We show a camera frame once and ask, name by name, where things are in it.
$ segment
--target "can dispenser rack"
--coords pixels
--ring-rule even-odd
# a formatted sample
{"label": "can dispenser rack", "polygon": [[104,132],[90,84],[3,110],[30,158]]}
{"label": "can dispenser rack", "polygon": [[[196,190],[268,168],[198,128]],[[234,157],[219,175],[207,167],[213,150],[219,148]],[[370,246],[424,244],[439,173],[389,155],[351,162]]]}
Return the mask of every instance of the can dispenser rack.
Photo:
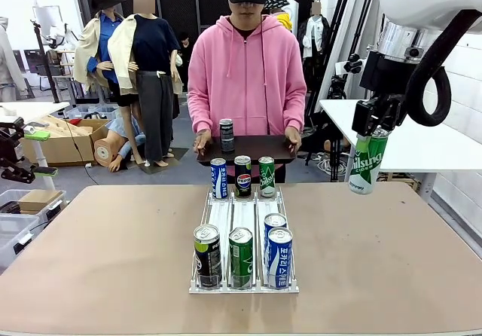
{"label": "can dispenser rack", "polygon": [[[268,286],[267,271],[264,265],[264,217],[270,213],[281,213],[286,217],[287,228],[289,219],[286,214],[285,202],[280,188],[272,198],[259,197],[259,192],[253,187],[250,198],[236,198],[231,192],[227,199],[218,200],[209,191],[204,204],[202,225],[215,225],[219,229],[221,247],[222,280],[216,289],[200,287],[196,268],[196,254],[193,253],[191,287],[189,293],[195,294],[225,294],[225,293],[299,293],[294,272],[294,250],[291,251],[291,274],[288,287],[272,289]],[[253,234],[253,280],[249,289],[233,289],[230,274],[229,234],[237,227],[248,228]]]}

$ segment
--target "black can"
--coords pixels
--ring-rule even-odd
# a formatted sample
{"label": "black can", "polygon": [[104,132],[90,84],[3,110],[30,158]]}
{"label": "black can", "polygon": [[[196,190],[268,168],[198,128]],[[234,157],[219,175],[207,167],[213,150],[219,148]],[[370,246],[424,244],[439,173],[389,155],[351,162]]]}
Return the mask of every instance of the black can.
{"label": "black can", "polygon": [[251,196],[251,158],[245,155],[234,158],[234,177],[236,196],[247,198]]}
{"label": "black can", "polygon": [[203,289],[216,289],[221,285],[221,250],[219,230],[214,225],[201,225],[194,230],[197,273]]}
{"label": "black can", "polygon": [[234,152],[234,125],[231,119],[219,121],[221,151],[225,154]]}

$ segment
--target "can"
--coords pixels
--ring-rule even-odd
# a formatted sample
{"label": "can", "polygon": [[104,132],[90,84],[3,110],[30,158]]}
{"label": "can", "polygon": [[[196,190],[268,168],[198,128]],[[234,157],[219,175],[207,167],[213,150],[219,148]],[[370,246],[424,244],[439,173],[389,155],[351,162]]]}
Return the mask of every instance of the can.
{"label": "can", "polygon": [[253,284],[253,234],[248,228],[235,228],[230,233],[229,253],[233,288],[251,288]]}
{"label": "can", "polygon": [[268,234],[268,286],[285,289],[291,273],[291,248],[293,233],[286,228],[275,227]]}
{"label": "can", "polygon": [[220,157],[211,160],[212,195],[216,199],[227,198],[226,160]]}
{"label": "can", "polygon": [[348,186],[354,193],[367,195],[374,191],[389,134],[378,127],[372,136],[358,135],[355,160],[348,180]]}
{"label": "can", "polygon": [[234,152],[234,125],[231,119],[219,121],[219,133],[221,138],[221,152]]}
{"label": "can", "polygon": [[281,213],[271,213],[264,217],[264,264],[268,264],[268,234],[275,227],[286,228],[286,217]]}
{"label": "can", "polygon": [[234,177],[236,178],[236,196],[251,196],[251,158],[245,155],[234,158]]}
{"label": "can", "polygon": [[218,288],[222,269],[219,230],[216,226],[201,225],[194,230],[194,250],[201,288]]}
{"label": "can", "polygon": [[259,176],[261,196],[271,198],[276,192],[274,182],[274,159],[272,157],[260,157]]}

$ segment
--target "pink hoodie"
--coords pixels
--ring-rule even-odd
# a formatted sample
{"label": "pink hoodie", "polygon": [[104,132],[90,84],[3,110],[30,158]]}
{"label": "pink hoodie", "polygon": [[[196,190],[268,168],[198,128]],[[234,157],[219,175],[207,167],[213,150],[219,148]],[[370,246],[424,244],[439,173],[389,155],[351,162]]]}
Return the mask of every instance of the pink hoodie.
{"label": "pink hoodie", "polygon": [[284,134],[288,126],[301,131],[307,86],[295,36],[265,16],[244,41],[227,18],[194,45],[188,84],[193,131],[210,129],[219,136],[219,121],[230,118],[237,136],[265,135],[267,117],[271,135]]}

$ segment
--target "black tray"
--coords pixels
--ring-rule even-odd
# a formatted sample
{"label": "black tray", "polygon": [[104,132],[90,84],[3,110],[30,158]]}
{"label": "black tray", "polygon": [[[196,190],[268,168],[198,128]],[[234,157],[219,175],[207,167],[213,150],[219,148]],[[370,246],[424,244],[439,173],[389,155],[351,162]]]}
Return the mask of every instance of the black tray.
{"label": "black tray", "polygon": [[296,154],[288,149],[288,143],[284,135],[256,135],[236,136],[234,138],[234,153],[221,152],[219,138],[213,138],[213,142],[206,147],[204,155],[199,154],[197,161],[204,166],[211,165],[211,160],[222,157],[227,165],[234,165],[234,158],[239,155],[247,155],[254,165],[258,164],[260,157],[272,157],[276,164],[291,163]]}

